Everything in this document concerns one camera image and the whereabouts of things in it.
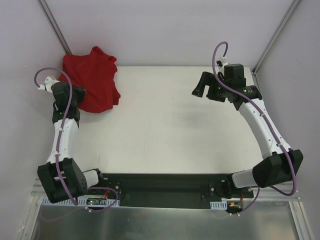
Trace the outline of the dark red t shirt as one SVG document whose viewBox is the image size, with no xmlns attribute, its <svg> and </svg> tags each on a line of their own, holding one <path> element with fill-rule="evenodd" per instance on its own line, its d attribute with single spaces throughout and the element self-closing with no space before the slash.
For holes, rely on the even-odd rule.
<svg viewBox="0 0 320 240">
<path fill-rule="evenodd" d="M 115 75 L 117 58 L 94 46 L 87 55 L 66 54 L 62 59 L 62 70 L 72 85 L 83 87 L 85 97 L 79 108 L 87 113 L 100 114 L 119 104 Z"/>
</svg>

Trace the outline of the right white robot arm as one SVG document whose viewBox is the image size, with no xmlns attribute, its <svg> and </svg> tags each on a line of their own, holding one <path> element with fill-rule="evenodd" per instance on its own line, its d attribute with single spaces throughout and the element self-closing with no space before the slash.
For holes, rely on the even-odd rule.
<svg viewBox="0 0 320 240">
<path fill-rule="evenodd" d="M 299 149 L 293 149 L 281 136 L 269 116 L 263 97 L 254 85 L 247 85 L 244 66 L 220 65 L 218 73 L 204 71 L 192 91 L 201 98 L 205 87 L 209 100 L 228 100 L 249 125 L 260 148 L 262 161 L 252 169 L 231 173 L 226 178 L 223 194 L 235 198 L 247 187 L 270 187 L 284 196 L 297 190 L 296 174 L 303 161 Z"/>
</svg>

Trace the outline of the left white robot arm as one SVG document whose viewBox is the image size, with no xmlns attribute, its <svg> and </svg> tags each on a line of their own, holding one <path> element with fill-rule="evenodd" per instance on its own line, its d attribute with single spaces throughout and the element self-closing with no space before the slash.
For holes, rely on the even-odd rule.
<svg viewBox="0 0 320 240">
<path fill-rule="evenodd" d="M 76 200 L 90 189 L 99 195 L 106 189 L 102 173 L 94 168 L 82 171 L 72 158 L 73 143 L 79 130 L 80 110 L 78 105 L 85 97 L 83 87 L 70 86 L 67 82 L 52 80 L 40 86 L 53 94 L 54 140 L 49 158 L 37 168 L 39 180 L 51 203 Z"/>
</svg>

